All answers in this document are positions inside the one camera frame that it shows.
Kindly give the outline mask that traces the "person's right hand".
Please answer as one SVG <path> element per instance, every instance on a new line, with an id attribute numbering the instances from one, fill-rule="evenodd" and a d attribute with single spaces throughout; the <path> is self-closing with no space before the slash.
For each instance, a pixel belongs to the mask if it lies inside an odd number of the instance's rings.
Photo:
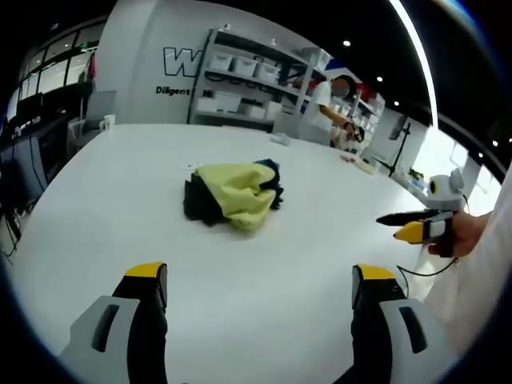
<path id="1" fill-rule="evenodd" d="M 473 216 L 459 211 L 452 218 L 442 221 L 445 225 L 445 232 L 451 235 L 451 257 L 465 257 L 473 250 L 482 236 L 490 216 L 491 212 Z"/>

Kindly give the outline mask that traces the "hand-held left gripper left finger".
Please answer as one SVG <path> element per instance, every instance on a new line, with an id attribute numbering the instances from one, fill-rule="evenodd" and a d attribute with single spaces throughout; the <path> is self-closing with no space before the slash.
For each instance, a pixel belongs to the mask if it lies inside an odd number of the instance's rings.
<path id="1" fill-rule="evenodd" d="M 167 264 L 134 266 L 74 321 L 58 359 L 81 383 L 166 383 L 166 308 Z"/>

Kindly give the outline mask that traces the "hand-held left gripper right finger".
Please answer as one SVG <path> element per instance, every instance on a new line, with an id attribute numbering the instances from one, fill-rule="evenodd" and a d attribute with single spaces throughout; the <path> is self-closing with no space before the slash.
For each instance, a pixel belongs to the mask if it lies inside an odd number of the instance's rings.
<path id="1" fill-rule="evenodd" d="M 380 266 L 352 271 L 352 366 L 337 383 L 438 383 L 454 364 L 444 329 Z"/>

